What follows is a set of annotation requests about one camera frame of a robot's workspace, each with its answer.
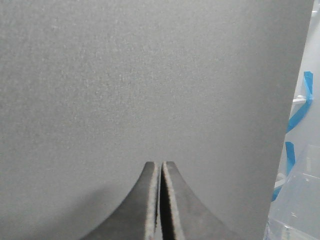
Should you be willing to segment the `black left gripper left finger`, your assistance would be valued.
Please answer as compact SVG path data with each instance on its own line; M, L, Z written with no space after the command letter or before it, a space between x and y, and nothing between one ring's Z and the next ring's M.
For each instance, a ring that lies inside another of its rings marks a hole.
M157 226L159 168L146 162L121 204L83 240L153 240Z

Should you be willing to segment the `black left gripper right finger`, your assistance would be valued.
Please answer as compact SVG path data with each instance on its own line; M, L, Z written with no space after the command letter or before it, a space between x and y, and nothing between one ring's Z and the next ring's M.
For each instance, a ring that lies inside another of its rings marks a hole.
M200 201L176 164L161 166L160 222L164 240L236 240L238 235Z

